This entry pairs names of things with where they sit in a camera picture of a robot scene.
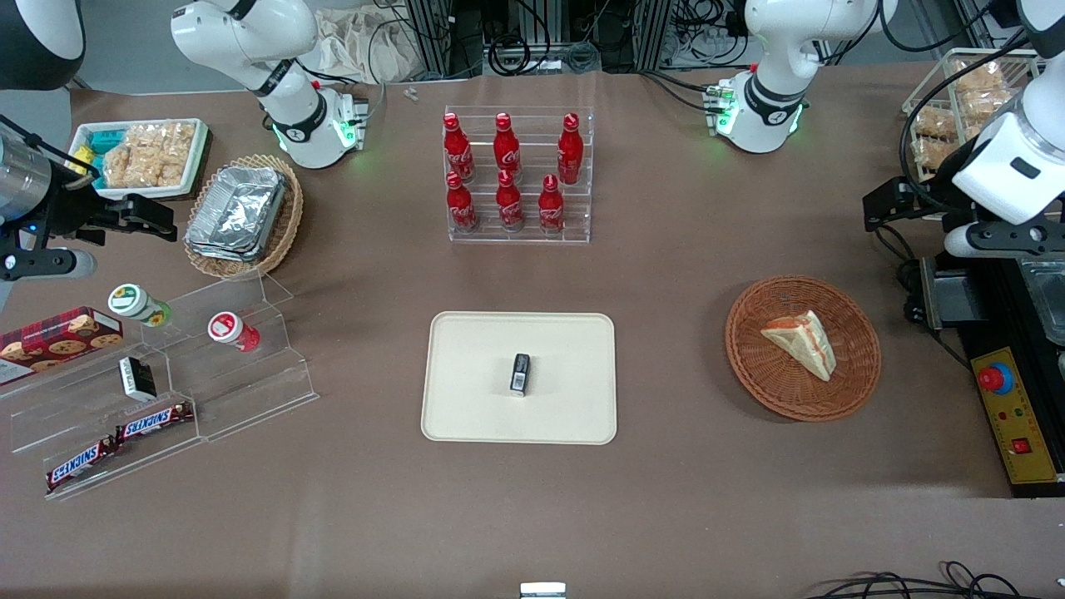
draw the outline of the control panel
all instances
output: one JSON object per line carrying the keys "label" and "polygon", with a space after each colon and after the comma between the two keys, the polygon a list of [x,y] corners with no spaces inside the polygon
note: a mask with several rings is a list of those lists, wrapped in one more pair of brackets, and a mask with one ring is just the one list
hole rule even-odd
{"label": "control panel", "polygon": [[1056,482],[1058,472],[1017,375],[1013,352],[1004,347],[971,363],[1010,482],[1015,485]]}

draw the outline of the wicker basket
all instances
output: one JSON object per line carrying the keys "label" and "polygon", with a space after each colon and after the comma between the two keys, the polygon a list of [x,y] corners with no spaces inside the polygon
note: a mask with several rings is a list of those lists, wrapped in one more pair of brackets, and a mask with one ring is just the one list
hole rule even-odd
{"label": "wicker basket", "polygon": [[[761,336],[769,321],[814,310],[836,354],[825,383]],[[769,409],[806,422],[854,414],[880,379],[880,342],[872,323],[843,292],[808,277],[760,280],[740,294],[725,324],[728,361],[740,383]]]}
{"label": "wicker basket", "polygon": [[[263,273],[268,273],[281,263],[285,254],[289,253],[289,248],[292,247],[292,242],[296,239],[296,229],[299,228],[299,220],[304,215],[304,192],[299,188],[299,181],[296,179],[296,174],[293,173],[291,166],[273,156],[256,155],[237,158],[226,166],[248,166],[251,168],[265,166],[284,174],[285,189],[284,198],[282,199],[284,204],[281,205],[281,209],[277,213],[277,220],[274,221],[274,230],[271,231],[269,241],[266,244],[266,254],[258,262],[237,262],[235,260],[222,260],[200,256],[193,252],[187,244],[185,245],[185,254],[189,255],[189,259],[196,266],[196,270],[206,275],[227,278],[252,269],[259,269]],[[211,178],[203,183],[199,195],[196,197],[192,214],[189,216],[190,223],[196,217],[196,212],[202,206],[207,191],[211,189],[211,183],[214,183],[220,172],[222,168],[215,172],[214,175],[211,175]]]}

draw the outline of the brown tablecloth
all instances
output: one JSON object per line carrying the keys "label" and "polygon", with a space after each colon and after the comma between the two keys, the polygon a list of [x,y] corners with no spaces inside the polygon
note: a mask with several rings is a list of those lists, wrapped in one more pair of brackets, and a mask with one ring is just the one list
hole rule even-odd
{"label": "brown tablecloth", "polygon": [[[1063,504],[1004,499],[971,375],[902,320],[894,259],[862,227],[928,68],[823,69],[799,131],[768,156],[710,139],[697,111],[636,76],[420,84],[417,103],[391,90],[365,151],[297,169],[307,211],[275,275],[296,295],[283,310],[322,398],[67,502],[45,502],[39,462],[0,452],[4,595],[465,599],[561,580],[578,598],[800,597],[859,570],[938,580],[945,558],[1051,594]],[[76,123],[204,119],[210,169],[278,152],[247,93],[72,100]],[[452,245],[447,103],[594,106],[591,245]],[[903,229],[919,250],[941,244],[934,225]],[[2,328],[102,306],[126,280],[163,298],[212,280],[147,236],[111,234],[97,257],[91,279],[17,286]],[[733,300],[786,273],[850,293],[880,334],[880,388],[846,420],[786,422],[727,365]],[[442,310],[608,314],[617,438],[425,439]]]}

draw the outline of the red bottle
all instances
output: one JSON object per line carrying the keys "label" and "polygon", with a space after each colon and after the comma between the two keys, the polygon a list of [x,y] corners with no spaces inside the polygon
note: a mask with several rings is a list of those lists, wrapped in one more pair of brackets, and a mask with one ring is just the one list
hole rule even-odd
{"label": "red bottle", "polygon": [[462,177],[455,171],[447,174],[447,210],[456,231],[472,233],[477,230],[477,212],[473,209],[470,190],[465,189]]}
{"label": "red bottle", "polygon": [[514,187],[514,175],[510,171],[499,171],[499,189],[495,191],[495,203],[499,205],[499,220],[503,230],[517,233],[525,227],[522,214],[522,192]]}
{"label": "red bottle", "polygon": [[510,129],[510,115],[501,112],[495,115],[495,165],[499,171],[509,171],[514,176],[514,182],[522,180],[522,152],[518,136]]}
{"label": "red bottle", "polygon": [[547,234],[562,232],[562,192],[558,191],[558,177],[543,178],[540,192],[540,228]]}
{"label": "red bottle", "polygon": [[464,182],[473,180],[473,149],[470,139],[459,127],[459,117],[454,112],[444,115],[444,151],[447,164],[462,177]]}
{"label": "red bottle", "polygon": [[580,159],[585,156],[585,141],[577,128],[580,119],[571,112],[562,119],[562,136],[558,139],[558,179],[563,185],[576,184],[580,177]]}

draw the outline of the red emergency stop button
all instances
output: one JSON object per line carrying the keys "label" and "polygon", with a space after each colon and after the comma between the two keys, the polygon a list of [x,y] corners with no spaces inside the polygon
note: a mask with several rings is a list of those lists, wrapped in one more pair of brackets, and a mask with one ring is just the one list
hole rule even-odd
{"label": "red emergency stop button", "polygon": [[1029,443],[1027,438],[1014,439],[1010,442],[1013,443],[1013,453],[1032,453],[1032,443]]}
{"label": "red emergency stop button", "polygon": [[984,391],[1004,395],[1013,390],[1013,371],[1002,362],[993,362],[977,373],[977,383]]}

